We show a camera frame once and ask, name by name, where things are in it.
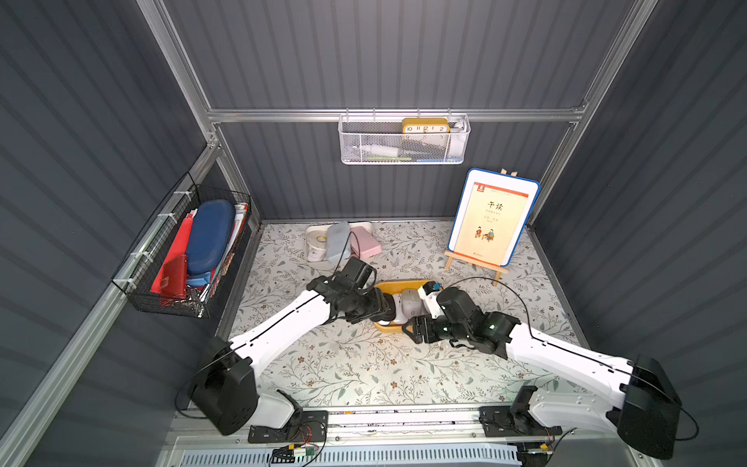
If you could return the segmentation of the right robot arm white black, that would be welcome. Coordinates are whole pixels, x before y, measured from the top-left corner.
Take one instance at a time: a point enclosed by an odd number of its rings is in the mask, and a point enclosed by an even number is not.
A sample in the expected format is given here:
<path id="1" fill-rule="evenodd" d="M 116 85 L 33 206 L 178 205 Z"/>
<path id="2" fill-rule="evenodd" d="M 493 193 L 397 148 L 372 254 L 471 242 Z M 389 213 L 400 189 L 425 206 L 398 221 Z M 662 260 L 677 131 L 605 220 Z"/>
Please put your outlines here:
<path id="1" fill-rule="evenodd" d="M 549 371 L 587 390 L 586 396 L 552 396 L 531 386 L 515 400 L 514 424 L 569 426 L 614 432 L 632 449 L 669 460 L 674 455 L 682 401 L 663 365 L 572 346 L 505 313 L 483 313 L 451 303 L 441 315 L 421 315 L 403 327 L 417 344 L 465 344 L 506 360 Z"/>

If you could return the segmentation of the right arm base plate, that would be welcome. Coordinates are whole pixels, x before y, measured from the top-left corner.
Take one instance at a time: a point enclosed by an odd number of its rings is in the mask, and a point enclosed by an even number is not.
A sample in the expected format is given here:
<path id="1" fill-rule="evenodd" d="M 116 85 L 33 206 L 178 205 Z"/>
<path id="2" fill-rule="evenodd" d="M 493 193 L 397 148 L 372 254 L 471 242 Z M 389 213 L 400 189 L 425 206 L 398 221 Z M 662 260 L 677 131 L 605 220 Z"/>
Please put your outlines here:
<path id="1" fill-rule="evenodd" d="M 513 414 L 507 405 L 480 407 L 478 422 L 486 438 L 544 436 L 553 440 L 562 434 L 560 426 L 541 425 L 527 411 Z"/>

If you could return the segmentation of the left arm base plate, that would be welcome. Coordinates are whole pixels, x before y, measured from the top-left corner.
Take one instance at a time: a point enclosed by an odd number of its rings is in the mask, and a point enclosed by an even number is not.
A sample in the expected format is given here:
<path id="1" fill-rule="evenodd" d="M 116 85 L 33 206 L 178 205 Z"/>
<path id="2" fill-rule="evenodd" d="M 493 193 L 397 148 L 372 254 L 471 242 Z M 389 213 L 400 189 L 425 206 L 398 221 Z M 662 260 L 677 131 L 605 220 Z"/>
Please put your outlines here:
<path id="1" fill-rule="evenodd" d="M 328 411 L 303 411 L 291 416 L 290 420 L 278 429 L 251 426 L 247 441 L 249 444 L 313 444 L 327 439 L 329 427 Z"/>

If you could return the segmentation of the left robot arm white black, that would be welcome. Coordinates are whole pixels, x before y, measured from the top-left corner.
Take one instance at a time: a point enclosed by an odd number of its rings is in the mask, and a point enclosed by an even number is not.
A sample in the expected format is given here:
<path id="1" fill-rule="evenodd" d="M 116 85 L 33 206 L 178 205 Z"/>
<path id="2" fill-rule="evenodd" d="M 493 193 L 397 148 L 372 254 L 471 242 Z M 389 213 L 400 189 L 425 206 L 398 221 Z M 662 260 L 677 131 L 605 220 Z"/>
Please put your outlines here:
<path id="1" fill-rule="evenodd" d="M 298 411 L 295 400 L 260 391 L 258 378 L 270 363 L 311 330 L 342 317 L 351 324 L 392 321 L 397 302 L 379 288 L 313 280 L 290 305 L 231 341 L 212 339 L 187 395 L 224 436 L 246 424 L 282 429 Z"/>

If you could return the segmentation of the yellow plastic storage box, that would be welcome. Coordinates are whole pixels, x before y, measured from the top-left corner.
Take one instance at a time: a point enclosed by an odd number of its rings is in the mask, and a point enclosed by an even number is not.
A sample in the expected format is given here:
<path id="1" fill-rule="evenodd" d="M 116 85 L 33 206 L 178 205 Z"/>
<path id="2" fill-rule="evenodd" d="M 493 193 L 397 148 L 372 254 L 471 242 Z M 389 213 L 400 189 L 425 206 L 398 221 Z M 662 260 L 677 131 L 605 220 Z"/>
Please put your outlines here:
<path id="1" fill-rule="evenodd" d="M 384 294 L 390 295 L 394 299 L 395 304 L 395 318 L 393 320 L 383 320 L 383 321 L 377 321 L 375 323 L 375 326 L 379 331 L 383 332 L 384 334 L 393 334 L 393 333 L 401 333 L 402 332 L 402 326 L 405 325 L 409 320 L 406 320 L 405 317 L 402 315 L 402 303 L 401 303 L 401 293 L 405 289 L 418 289 L 420 288 L 426 280 L 398 280 L 398 281 L 389 281 L 389 282 L 381 282 L 380 284 L 377 284 L 377 288 L 379 288 Z M 425 309 L 422 311 L 422 315 L 429 315 Z"/>

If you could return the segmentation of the grey white mouse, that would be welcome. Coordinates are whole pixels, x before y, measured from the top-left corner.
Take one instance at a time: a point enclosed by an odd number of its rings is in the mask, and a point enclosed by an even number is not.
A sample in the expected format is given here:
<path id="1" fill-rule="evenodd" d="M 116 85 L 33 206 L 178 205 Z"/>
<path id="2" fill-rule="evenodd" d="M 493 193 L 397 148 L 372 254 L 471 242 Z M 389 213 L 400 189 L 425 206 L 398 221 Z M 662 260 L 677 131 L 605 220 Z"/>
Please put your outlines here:
<path id="1" fill-rule="evenodd" d="M 423 302 L 417 289 L 405 289 L 401 293 L 402 315 L 406 320 L 422 315 Z"/>

